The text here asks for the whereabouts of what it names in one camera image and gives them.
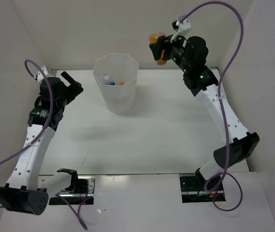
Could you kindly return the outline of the orange juice bottle patterned label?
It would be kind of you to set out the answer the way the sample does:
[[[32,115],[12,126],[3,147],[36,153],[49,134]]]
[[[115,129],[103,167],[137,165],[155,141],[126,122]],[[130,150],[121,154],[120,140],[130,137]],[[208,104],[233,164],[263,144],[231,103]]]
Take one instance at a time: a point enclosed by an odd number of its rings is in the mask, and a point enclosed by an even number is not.
[[[163,59],[165,50],[161,47],[160,37],[165,37],[164,32],[156,32],[149,36],[149,48],[153,54],[154,60],[158,65],[165,65],[166,61]]]

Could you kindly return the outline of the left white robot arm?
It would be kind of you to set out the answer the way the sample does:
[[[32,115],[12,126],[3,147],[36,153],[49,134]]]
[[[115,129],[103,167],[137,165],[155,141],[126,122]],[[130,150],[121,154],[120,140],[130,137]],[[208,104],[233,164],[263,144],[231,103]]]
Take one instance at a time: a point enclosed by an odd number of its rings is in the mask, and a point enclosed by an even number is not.
[[[72,169],[61,168],[50,181],[39,181],[47,148],[63,118],[64,109],[83,91],[81,83],[67,72],[62,72],[61,76],[69,86],[58,77],[50,77],[52,96],[46,82],[40,84],[39,97],[29,114],[25,151],[19,156],[5,186],[0,187],[0,204],[7,211],[41,215],[54,195],[62,190],[74,193],[79,188],[77,171]]]

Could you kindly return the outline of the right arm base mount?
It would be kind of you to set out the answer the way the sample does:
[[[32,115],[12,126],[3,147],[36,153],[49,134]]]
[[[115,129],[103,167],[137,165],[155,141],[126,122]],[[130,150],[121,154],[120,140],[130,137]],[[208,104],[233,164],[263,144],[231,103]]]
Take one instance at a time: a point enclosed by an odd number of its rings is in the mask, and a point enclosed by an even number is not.
[[[223,185],[220,185],[212,193],[208,193],[204,189],[204,184],[199,184],[193,174],[180,175],[180,187],[182,195],[182,203],[206,203],[225,202],[225,194]]]

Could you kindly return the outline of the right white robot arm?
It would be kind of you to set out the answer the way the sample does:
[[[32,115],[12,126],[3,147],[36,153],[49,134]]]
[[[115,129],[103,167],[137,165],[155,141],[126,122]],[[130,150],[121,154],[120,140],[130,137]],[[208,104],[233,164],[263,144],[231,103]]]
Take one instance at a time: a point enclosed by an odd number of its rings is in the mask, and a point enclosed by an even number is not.
[[[196,187],[206,190],[212,184],[212,177],[218,178],[219,173],[248,158],[260,138],[240,122],[225,97],[220,80],[206,66],[209,50],[203,38],[177,36],[172,39],[164,33],[155,33],[149,36],[149,41],[157,64],[172,60],[183,72],[184,84],[207,109],[225,143],[195,172]]]

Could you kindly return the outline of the blue label Pocari Sweat bottle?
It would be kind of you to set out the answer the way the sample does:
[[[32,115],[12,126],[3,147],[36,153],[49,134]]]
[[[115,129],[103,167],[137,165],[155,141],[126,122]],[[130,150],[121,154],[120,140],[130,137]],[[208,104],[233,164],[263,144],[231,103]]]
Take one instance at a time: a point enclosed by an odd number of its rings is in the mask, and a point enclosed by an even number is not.
[[[111,80],[110,76],[108,74],[103,75],[104,84],[108,86],[115,86],[115,82]]]

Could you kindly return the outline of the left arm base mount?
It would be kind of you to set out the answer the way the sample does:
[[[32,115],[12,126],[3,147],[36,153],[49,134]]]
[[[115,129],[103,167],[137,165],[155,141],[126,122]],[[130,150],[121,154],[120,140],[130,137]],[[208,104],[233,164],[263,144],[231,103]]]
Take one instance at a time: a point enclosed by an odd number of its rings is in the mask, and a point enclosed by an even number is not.
[[[47,192],[50,196],[49,205],[66,205],[60,198],[64,198],[71,205],[79,205],[83,200],[86,200],[82,205],[92,205],[94,201],[94,189],[96,177],[94,175],[79,175],[77,184],[74,190],[66,190],[70,186],[71,177],[68,174],[59,175],[48,181]],[[60,196],[51,197],[51,193],[56,193]]]

